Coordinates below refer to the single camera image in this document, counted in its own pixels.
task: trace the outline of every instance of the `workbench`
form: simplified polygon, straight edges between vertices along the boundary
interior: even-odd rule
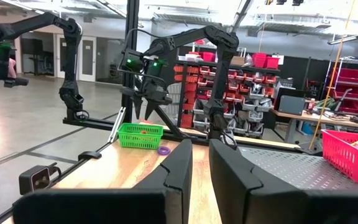
[[[192,129],[181,131],[188,134],[203,134]],[[297,148],[293,144],[271,142],[260,139],[236,137],[249,143],[266,144],[268,146]],[[161,146],[174,149],[179,142],[161,140]],[[100,159],[90,159],[82,164],[69,168],[68,173],[55,181],[53,189],[117,189],[131,188],[164,159],[155,150],[122,148],[119,140],[101,148]],[[3,224],[13,224],[9,210],[0,215]],[[193,178],[191,181],[191,198],[189,223],[221,223],[218,205],[209,171],[209,147],[193,144]]]
[[[287,113],[281,113],[277,110],[271,110],[275,115],[284,117],[284,118],[291,118],[287,131],[285,133],[285,140],[286,143],[293,143],[294,141],[294,135],[295,135],[295,129],[296,129],[296,121],[309,121],[317,123],[319,120],[320,115],[317,114],[307,114],[306,111],[303,111],[302,115],[294,115],[294,114],[287,114]],[[352,122],[352,121],[338,121],[333,120],[331,118],[328,118],[324,115],[321,117],[321,124],[331,124],[334,126],[344,126],[344,127],[351,127],[351,128],[358,128],[358,123]]]

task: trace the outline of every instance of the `perforated metal surface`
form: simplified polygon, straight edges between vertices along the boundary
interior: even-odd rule
[[[322,157],[239,147],[241,154],[267,172],[299,189],[356,190],[348,179]]]

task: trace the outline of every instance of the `purple tape roll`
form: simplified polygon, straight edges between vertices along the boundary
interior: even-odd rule
[[[165,146],[160,146],[157,149],[157,153],[160,154],[161,156],[166,156],[171,152],[171,149],[169,149],[168,147]]]

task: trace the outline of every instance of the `green plastic basket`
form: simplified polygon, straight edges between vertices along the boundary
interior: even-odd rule
[[[118,129],[121,147],[157,149],[162,134],[163,128],[159,125],[123,123]]]

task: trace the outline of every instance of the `ceiling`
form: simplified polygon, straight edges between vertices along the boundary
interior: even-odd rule
[[[237,15],[244,18],[238,26],[256,33],[264,29],[327,39],[332,39],[333,34],[336,38],[358,34],[358,0],[348,30],[344,27],[352,0],[305,0],[298,7],[293,7],[291,0],[283,6],[276,5],[275,1],[266,6],[264,0],[230,0],[225,1],[223,7],[221,0],[140,0],[139,19],[229,27],[238,12]],[[0,0],[1,7],[6,7],[7,2],[57,14],[117,18],[125,16],[127,0]],[[246,2],[250,4],[241,14]]]

